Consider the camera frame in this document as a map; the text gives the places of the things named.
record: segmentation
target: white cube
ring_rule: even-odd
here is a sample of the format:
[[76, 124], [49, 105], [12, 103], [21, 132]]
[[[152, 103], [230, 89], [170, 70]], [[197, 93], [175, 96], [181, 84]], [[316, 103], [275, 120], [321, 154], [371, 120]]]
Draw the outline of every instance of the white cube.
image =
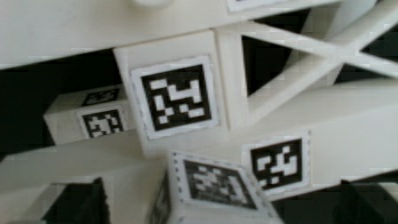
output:
[[225, 142], [213, 32], [120, 47], [113, 52], [145, 157]]
[[122, 86], [58, 95], [44, 120], [56, 145], [133, 129]]
[[282, 223], [243, 167], [170, 153], [149, 224]]

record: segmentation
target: dark gap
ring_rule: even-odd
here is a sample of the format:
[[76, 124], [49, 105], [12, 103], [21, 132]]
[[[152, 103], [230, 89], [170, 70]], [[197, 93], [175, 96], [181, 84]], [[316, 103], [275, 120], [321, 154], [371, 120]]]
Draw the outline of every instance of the dark gap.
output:
[[376, 40], [364, 47], [362, 52], [378, 56], [380, 58], [398, 61], [398, 25], [376, 38]]
[[[287, 14], [259, 18], [257, 23], [266, 24], [287, 31], [300, 33], [310, 9], [294, 11]], [[280, 74], [285, 68], [285, 62], [291, 54], [291, 48], [285, 48], [250, 37], [241, 37], [246, 95], [257, 91], [262, 85]]]
[[246, 95], [250, 96], [287, 67], [291, 48], [241, 36]]
[[300, 33], [310, 9], [255, 19], [253, 21], [293, 33]]
[[[398, 171], [353, 183], [374, 182], [398, 183]], [[339, 192], [340, 185], [271, 202], [284, 224], [337, 224], [333, 210], [339, 204]]]
[[388, 79], [388, 77], [344, 64], [333, 84], [365, 79]]
[[53, 145], [42, 114], [56, 95], [120, 83], [111, 50], [0, 71], [0, 154]]

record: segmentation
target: tilted cube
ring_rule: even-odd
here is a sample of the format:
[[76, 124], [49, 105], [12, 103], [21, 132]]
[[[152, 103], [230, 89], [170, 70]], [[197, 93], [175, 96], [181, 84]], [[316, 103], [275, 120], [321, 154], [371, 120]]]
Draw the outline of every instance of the tilted cube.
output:
[[237, 165], [170, 153], [147, 224], [280, 224], [253, 177]]
[[129, 130], [134, 125], [122, 87], [62, 94], [44, 120], [56, 145]]

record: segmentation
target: black and white square pattern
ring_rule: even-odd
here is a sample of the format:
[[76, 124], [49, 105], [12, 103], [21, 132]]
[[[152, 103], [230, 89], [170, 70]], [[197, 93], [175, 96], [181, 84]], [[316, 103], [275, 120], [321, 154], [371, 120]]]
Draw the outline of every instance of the black and white square pattern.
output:
[[211, 119], [202, 65], [141, 77], [154, 130]]
[[161, 186], [149, 215], [149, 224], [165, 224], [170, 216], [170, 191], [168, 191], [168, 175], [163, 177]]
[[307, 184], [307, 139], [291, 139], [248, 149], [250, 170], [264, 192], [282, 192]]
[[79, 127], [85, 138], [95, 138], [126, 130], [120, 106], [78, 112]]
[[236, 170], [184, 161], [189, 197], [195, 200], [255, 209]]
[[241, 166], [172, 152], [170, 172], [182, 204], [236, 211], [268, 211], [255, 178]]
[[88, 93], [85, 96], [81, 106], [90, 106], [99, 103], [111, 102], [117, 100], [117, 96], [118, 96], [118, 88]]
[[149, 139], [218, 124], [209, 57], [131, 71]]

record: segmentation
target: white frame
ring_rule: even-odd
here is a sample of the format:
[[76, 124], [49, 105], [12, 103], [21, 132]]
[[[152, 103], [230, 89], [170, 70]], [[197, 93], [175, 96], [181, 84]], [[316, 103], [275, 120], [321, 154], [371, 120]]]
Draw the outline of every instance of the white frame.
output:
[[285, 2], [294, 0], [227, 0], [229, 12], [237, 12], [255, 7], [266, 6], [277, 2]]
[[[179, 153], [179, 152], [173, 152], [170, 154], [170, 157], [172, 157], [170, 168], [173, 169], [173, 174], [175, 174], [175, 178], [179, 178], [179, 181], [175, 181], [175, 179], [168, 179], [168, 181], [173, 181], [177, 183], [177, 187], [181, 189], [181, 192], [177, 193], [179, 194], [177, 197], [186, 204], [195, 204], [197, 206], [202, 205], [202, 206], [218, 207], [218, 208], [230, 208], [230, 209], [236, 209], [236, 210], [243, 209], [245, 211], [250, 211], [250, 212], [269, 211], [269, 209], [264, 207], [266, 203], [262, 202], [262, 197], [259, 195], [261, 191], [259, 191], [259, 188], [257, 188], [257, 183], [252, 183], [252, 181], [255, 181], [255, 180], [250, 180], [250, 178], [246, 176], [250, 174], [246, 173], [243, 167], [239, 167], [237, 165], [234, 165], [229, 162], [214, 161], [214, 160], [211, 160], [211, 159], [207, 159], [207, 158], [204, 158], [197, 155], [189, 155], [189, 154]], [[245, 187], [246, 187], [252, 202], [253, 202], [253, 205], [255, 205], [255, 210], [250, 210], [246, 208], [239, 208], [239, 207], [230, 206], [227, 204], [218, 204], [214, 202], [211, 203], [211, 202], [195, 200], [189, 197], [186, 170], [184, 170], [182, 161], [191, 161], [191, 162], [207, 164], [211, 166], [220, 166], [225, 169], [236, 170], [236, 172], [239, 174], [239, 177], [241, 177]]]
[[[209, 56], [200, 55], [197, 57], [181, 59], [177, 61], [170, 61], [163, 64], [156, 64], [143, 68], [136, 68], [129, 72], [129, 80], [131, 80], [131, 85], [134, 87], [134, 96], [136, 96], [136, 101], [138, 101], [138, 105], [140, 105], [140, 116], [143, 119], [143, 126], [145, 126], [145, 133], [147, 133], [149, 140], [157, 139], [161, 137], [168, 137], [179, 133], [195, 131], [197, 129], [211, 128], [220, 123], [218, 113], [216, 113], [218, 109], [216, 109], [216, 103], [214, 103], [213, 72], [211, 72], [209, 64], [211, 64]], [[202, 70], [204, 70], [204, 85], [205, 85], [205, 90], [207, 90], [211, 120], [205, 120], [193, 124], [186, 124], [186, 125], [168, 128], [165, 130], [156, 131], [152, 128], [154, 124], [152, 124], [149, 104], [147, 104], [147, 99], [145, 99], [145, 94], [143, 94], [145, 91], [143, 91], [143, 86], [141, 86], [141, 77], [150, 76], [161, 72], [177, 70], [181, 68], [191, 67], [195, 65], [202, 65]]]
[[78, 117], [78, 125], [79, 125], [79, 129], [81, 129], [81, 132], [83, 132], [85, 139], [92, 139], [92, 138], [90, 138], [90, 135], [88, 135], [88, 132], [86, 132], [86, 128], [85, 128], [83, 115], [88, 115], [88, 114], [94, 114], [94, 113], [101, 113], [101, 112], [106, 112], [110, 110], [117, 110], [118, 116], [120, 116], [122, 131], [127, 130], [126, 129], [127, 128], [127, 125], [126, 125], [126, 115], [124, 115], [124, 111], [122, 111], [122, 106], [120, 105], [110, 105], [110, 106], [102, 106], [101, 108], [92, 108], [92, 109], [88, 109], [88, 107], [86, 107], [86, 110], [85, 110], [85, 107], [81, 107], [81, 110], [78, 110], [78, 112], [76, 112], [76, 117]]
[[[342, 63], [398, 77], [398, 63], [360, 52], [362, 47], [398, 23], [398, 15], [392, 10], [387, 10], [394, 4], [390, 0], [380, 2], [326, 42], [253, 22], [216, 28], [230, 129], [250, 127], [257, 123]], [[250, 97], [246, 97], [243, 75], [241, 36], [310, 54], [282, 71], [278, 78], [266, 83]]]
[[[115, 59], [120, 71], [124, 91], [127, 94], [127, 102], [131, 105], [134, 127], [140, 139], [140, 147], [145, 158], [165, 156], [170, 150], [191, 151], [197, 148], [209, 147], [227, 140], [227, 125], [223, 111], [223, 93], [218, 71], [218, 55], [214, 46], [214, 33], [204, 30], [197, 33], [175, 36], [172, 38], [145, 42], [141, 44], [115, 48]], [[211, 128], [197, 129], [182, 132], [177, 135], [149, 139], [143, 126], [140, 104], [131, 86], [131, 70], [145, 68], [165, 62], [175, 62], [200, 55], [209, 57], [209, 69], [213, 74], [213, 91], [216, 101], [218, 125]]]
[[280, 194], [280, 193], [287, 193], [287, 191], [301, 188], [310, 183], [310, 143], [309, 143], [310, 139], [309, 139], [309, 136], [310, 136], [310, 132], [305, 131], [296, 134], [285, 134], [285, 136], [268, 137], [266, 139], [241, 146], [241, 164], [246, 170], [250, 170], [252, 172], [250, 151], [278, 143], [289, 142], [293, 140], [301, 140], [301, 181], [262, 191], [266, 196]]

